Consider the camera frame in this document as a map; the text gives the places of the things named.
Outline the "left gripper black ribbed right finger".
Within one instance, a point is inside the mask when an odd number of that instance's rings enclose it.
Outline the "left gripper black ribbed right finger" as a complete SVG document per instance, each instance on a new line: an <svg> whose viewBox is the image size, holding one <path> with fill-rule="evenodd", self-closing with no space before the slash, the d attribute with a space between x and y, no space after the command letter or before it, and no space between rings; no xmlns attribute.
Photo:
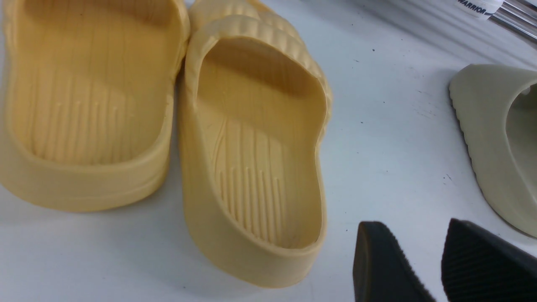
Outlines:
<svg viewBox="0 0 537 302"><path fill-rule="evenodd" d="M535 302L535 256L471 221L451 219L441 260L451 302Z"/></svg>

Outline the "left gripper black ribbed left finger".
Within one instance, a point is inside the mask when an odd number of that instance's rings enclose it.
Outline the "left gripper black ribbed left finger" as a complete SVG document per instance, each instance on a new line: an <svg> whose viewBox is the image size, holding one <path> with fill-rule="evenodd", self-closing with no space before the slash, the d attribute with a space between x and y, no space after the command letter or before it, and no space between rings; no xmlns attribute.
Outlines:
<svg viewBox="0 0 537 302"><path fill-rule="evenodd" d="M357 229L353 264L357 302L435 302L391 230L379 221Z"/></svg>

